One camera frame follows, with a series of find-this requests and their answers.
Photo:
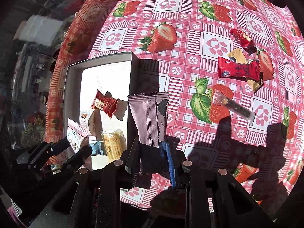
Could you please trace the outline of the pink wafer bar packet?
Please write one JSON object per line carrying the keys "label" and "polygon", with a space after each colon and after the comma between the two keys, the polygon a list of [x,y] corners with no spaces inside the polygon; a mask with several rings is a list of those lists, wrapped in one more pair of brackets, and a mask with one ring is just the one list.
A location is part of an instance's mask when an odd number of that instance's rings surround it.
{"label": "pink wafer bar packet", "polygon": [[161,162],[159,144],[166,141],[168,102],[167,92],[128,96],[128,107],[141,147],[140,172],[135,187],[149,189],[153,174],[167,172],[166,162]]}

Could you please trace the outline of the red twisted candy packet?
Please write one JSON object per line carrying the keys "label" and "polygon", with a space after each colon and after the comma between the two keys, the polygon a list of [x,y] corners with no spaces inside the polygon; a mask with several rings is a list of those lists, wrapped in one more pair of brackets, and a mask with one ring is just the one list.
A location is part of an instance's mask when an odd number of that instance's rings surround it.
{"label": "red twisted candy packet", "polygon": [[254,54],[258,51],[258,49],[255,47],[254,41],[246,32],[242,30],[231,29],[229,33],[249,55]]}

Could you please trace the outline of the yellow cake snack packet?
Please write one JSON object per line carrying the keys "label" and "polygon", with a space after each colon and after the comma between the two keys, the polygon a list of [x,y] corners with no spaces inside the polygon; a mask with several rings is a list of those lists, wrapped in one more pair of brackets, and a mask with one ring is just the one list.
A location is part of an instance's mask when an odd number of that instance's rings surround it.
{"label": "yellow cake snack packet", "polygon": [[114,132],[102,132],[103,145],[109,162],[119,160],[122,153],[127,149],[126,139],[122,130],[117,129]]}

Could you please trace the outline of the white cranberry snack packet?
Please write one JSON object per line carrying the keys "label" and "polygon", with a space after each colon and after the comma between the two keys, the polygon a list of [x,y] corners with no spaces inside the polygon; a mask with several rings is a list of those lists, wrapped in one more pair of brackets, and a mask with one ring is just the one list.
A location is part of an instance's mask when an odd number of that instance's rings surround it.
{"label": "white cranberry snack packet", "polygon": [[93,111],[81,111],[79,116],[80,125],[88,130],[90,135],[96,135]]}

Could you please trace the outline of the white shallow box tray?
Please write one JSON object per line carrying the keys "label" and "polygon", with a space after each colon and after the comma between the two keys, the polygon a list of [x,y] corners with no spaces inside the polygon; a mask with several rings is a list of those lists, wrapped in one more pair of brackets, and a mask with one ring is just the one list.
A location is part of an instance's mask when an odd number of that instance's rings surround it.
{"label": "white shallow box tray", "polygon": [[[64,85],[63,135],[67,138],[67,120],[80,124],[81,111],[93,111],[96,135],[86,136],[82,142],[102,141],[102,132],[122,130],[127,148],[135,137],[135,123],[128,108],[128,95],[137,91],[139,58],[133,52],[109,54],[70,65]],[[118,99],[112,118],[91,109],[99,89],[105,96]]]}

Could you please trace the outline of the clear dark snack bar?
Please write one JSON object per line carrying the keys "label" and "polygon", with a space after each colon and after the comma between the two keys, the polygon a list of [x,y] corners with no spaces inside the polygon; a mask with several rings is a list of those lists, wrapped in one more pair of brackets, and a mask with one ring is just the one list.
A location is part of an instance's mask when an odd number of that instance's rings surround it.
{"label": "clear dark snack bar", "polygon": [[242,117],[251,126],[253,125],[256,115],[255,112],[251,112],[249,109],[233,101],[232,99],[224,95],[222,92],[218,90],[214,91],[212,104],[225,107],[226,109]]}

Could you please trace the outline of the light blue wafer packet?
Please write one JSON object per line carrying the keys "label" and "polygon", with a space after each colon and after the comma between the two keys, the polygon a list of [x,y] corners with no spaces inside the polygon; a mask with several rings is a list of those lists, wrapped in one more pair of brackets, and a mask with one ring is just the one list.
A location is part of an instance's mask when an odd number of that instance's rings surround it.
{"label": "light blue wafer packet", "polygon": [[104,155],[103,152],[103,141],[90,141],[90,146],[92,148],[91,155]]}

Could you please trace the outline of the red triangular snack packet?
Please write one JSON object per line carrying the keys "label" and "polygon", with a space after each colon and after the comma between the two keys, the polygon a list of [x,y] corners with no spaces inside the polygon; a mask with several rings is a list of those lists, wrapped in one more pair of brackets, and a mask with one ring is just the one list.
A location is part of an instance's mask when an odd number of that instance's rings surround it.
{"label": "red triangular snack packet", "polygon": [[91,109],[99,109],[105,112],[109,118],[112,118],[113,114],[117,110],[117,104],[118,99],[106,97],[99,89],[97,89],[95,98],[91,105]]}

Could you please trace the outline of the strawberry pattern tablecloth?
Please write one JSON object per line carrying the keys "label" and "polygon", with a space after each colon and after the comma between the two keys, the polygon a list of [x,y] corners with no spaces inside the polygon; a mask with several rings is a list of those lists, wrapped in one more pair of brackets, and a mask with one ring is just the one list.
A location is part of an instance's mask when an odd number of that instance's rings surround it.
{"label": "strawberry pattern tablecloth", "polygon": [[[51,79],[45,138],[63,138],[67,68],[131,51],[143,59],[139,91],[169,93],[168,134],[203,166],[227,166],[268,212],[286,201],[303,169],[303,27],[295,8],[268,0],[85,0],[68,29]],[[264,84],[220,78],[217,58],[254,40]],[[255,112],[251,126],[212,104],[214,91]]]}

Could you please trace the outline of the red long candy packet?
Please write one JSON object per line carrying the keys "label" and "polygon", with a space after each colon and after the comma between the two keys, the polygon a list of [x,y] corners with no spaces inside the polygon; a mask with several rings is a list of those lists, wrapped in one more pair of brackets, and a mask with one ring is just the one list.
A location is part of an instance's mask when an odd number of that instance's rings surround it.
{"label": "red long candy packet", "polygon": [[260,68],[257,61],[236,63],[223,57],[217,58],[218,76],[220,78],[242,77],[255,81],[260,80]]}

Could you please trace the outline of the gold candy packet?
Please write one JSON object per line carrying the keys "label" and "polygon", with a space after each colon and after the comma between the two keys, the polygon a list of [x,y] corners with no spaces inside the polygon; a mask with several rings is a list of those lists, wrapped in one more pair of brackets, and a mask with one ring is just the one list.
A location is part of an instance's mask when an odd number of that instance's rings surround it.
{"label": "gold candy packet", "polygon": [[252,92],[256,93],[263,86],[259,62],[257,60],[249,61],[239,48],[228,53],[227,57],[235,67],[234,73],[230,76],[245,78]]}

